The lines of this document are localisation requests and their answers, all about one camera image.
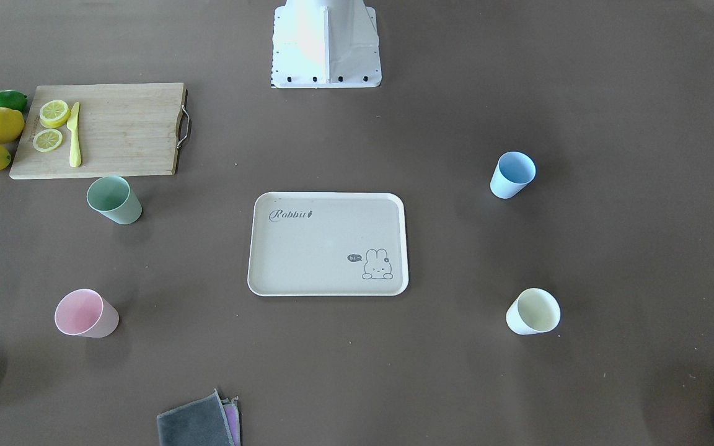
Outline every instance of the cloth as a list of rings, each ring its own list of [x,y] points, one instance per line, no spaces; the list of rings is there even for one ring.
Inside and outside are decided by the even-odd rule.
[[[241,446],[238,397],[212,395],[156,417],[161,446]]]

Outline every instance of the cutting board handle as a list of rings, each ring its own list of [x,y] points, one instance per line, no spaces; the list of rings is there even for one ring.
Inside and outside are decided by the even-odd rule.
[[[183,138],[178,139],[178,144],[175,145],[175,150],[181,150],[181,145],[183,144],[184,141],[187,140],[187,138],[189,138],[189,133],[191,131],[191,125],[192,125],[192,118],[190,118],[189,112],[187,112],[186,104],[181,104],[181,111],[187,117],[187,129],[184,132]]]

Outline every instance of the knife blade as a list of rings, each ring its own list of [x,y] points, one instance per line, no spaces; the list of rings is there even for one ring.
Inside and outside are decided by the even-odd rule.
[[[82,151],[79,148],[79,102],[71,107],[71,116],[65,125],[71,131],[71,167],[79,167],[82,165]]]

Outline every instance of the cutting board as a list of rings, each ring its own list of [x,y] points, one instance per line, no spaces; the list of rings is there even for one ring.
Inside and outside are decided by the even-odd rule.
[[[32,96],[11,178],[175,174],[186,96],[184,84],[41,85]],[[54,99],[68,107],[79,102],[79,167],[68,162],[71,132],[65,125],[58,129],[63,143],[57,149],[43,153],[32,147],[32,139],[43,130],[40,107]]]

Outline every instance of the white tray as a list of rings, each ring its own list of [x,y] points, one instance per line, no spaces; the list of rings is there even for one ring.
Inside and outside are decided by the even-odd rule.
[[[255,200],[247,285],[258,296],[395,296],[408,282],[399,197],[266,192]]]

